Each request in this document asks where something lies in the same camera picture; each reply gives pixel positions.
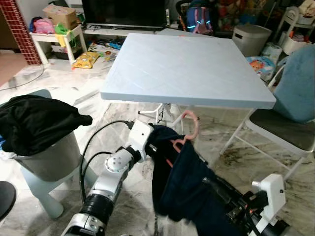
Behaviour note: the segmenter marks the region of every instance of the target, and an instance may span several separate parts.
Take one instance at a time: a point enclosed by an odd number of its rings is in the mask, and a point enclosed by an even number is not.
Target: gray bucket
[[[74,171],[80,156],[78,143],[71,132],[45,151],[15,160],[40,179],[53,182]]]

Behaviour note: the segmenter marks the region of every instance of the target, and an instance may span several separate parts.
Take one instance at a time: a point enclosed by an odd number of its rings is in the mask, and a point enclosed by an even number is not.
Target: white trash can
[[[43,181],[54,182],[74,171],[80,158],[77,140],[71,132],[45,151],[14,159]]]
[[[258,56],[264,47],[271,30],[256,25],[234,27],[232,40],[245,57]]]

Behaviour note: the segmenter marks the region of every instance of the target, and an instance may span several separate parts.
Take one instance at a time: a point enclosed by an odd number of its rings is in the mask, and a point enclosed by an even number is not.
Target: cardboard box
[[[51,19],[54,25],[62,23],[63,26],[69,30],[72,30],[77,26],[75,9],[63,6],[55,6],[50,4],[44,8],[46,16]]]

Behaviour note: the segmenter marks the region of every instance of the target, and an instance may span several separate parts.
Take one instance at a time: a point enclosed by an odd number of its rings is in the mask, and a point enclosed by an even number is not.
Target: tv stand
[[[113,27],[113,26],[98,26],[88,24],[87,28],[83,30],[84,34],[97,34],[97,35],[116,35],[116,36],[127,36],[129,33],[144,33],[144,34],[155,34],[155,32],[161,31],[162,29],[155,28],[141,28],[141,27]]]

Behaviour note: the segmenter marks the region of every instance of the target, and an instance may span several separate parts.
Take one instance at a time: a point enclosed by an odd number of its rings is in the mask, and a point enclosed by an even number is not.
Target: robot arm
[[[79,213],[75,214],[62,236],[104,236],[114,204],[129,170],[137,162],[146,160],[145,147],[153,128],[136,121],[128,141],[104,162],[104,169],[87,195]],[[219,177],[217,182],[204,179],[209,190],[222,199],[230,209],[226,215],[231,223],[246,229],[248,235],[256,236],[302,236],[284,221],[277,221],[275,215],[285,204],[284,184],[281,175],[271,174],[262,182],[253,182],[258,193],[240,194],[233,186]],[[260,209],[250,217],[251,209]]]
[[[109,156],[104,169],[87,195],[81,211],[73,216],[62,236],[103,236],[113,212],[122,183],[138,161],[146,160],[144,151],[153,128],[136,121],[124,147]]]

